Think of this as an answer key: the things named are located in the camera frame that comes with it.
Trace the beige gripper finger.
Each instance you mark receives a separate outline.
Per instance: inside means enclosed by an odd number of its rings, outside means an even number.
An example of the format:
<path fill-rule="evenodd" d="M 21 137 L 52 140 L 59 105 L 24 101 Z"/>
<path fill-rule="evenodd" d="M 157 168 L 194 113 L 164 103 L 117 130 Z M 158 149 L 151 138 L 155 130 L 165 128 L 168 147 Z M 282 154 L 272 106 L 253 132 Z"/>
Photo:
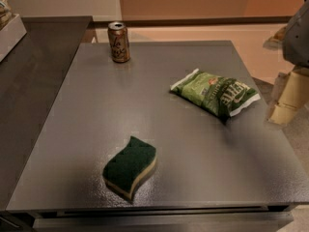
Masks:
<path fill-rule="evenodd" d="M 271 99 L 273 101 L 278 101 L 281 97 L 288 81 L 289 76 L 286 73 L 280 72 L 274 82 L 272 91 L 271 91 Z"/>
<path fill-rule="evenodd" d="M 278 101 L 269 103 L 267 120 L 276 125 L 289 124 L 299 109 L 309 102 L 309 69 L 295 66 L 287 73 L 287 85 Z"/>

